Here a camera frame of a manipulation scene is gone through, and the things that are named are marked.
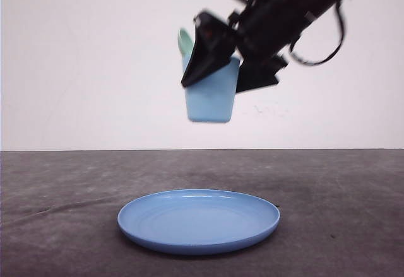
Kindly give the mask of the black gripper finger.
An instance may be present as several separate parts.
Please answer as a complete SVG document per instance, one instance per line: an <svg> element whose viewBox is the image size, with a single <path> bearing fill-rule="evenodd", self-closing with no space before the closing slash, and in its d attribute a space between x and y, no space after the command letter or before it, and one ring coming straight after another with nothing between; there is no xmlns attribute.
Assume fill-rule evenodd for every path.
<svg viewBox="0 0 404 277"><path fill-rule="evenodd" d="M207 78L230 63L237 47L234 28L210 11L201 11L194 17L195 42L181 79L189 87Z"/></svg>
<svg viewBox="0 0 404 277"><path fill-rule="evenodd" d="M288 62L278 55L264 60L244 59L239 69L236 93L279 84L276 74L287 65Z"/></svg>

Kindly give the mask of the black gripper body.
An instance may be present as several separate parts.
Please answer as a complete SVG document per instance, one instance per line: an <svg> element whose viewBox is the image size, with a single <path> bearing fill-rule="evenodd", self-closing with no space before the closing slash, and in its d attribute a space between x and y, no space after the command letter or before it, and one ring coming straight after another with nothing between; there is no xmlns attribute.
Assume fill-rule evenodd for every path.
<svg viewBox="0 0 404 277"><path fill-rule="evenodd" d="M234 50L245 60L264 61L282 48L290 49L302 32L330 8L340 12L343 0L239 0L245 3L227 23L210 28L210 62L225 65Z"/></svg>

